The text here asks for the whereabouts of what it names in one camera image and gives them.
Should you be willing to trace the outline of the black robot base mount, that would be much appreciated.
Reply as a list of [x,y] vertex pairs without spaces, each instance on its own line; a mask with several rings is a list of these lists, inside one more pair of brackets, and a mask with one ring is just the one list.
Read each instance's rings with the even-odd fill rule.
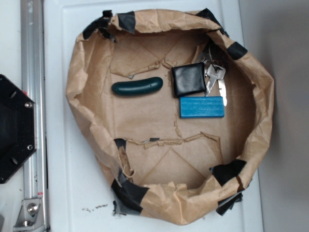
[[0,183],[5,184],[36,151],[35,102],[0,76]]

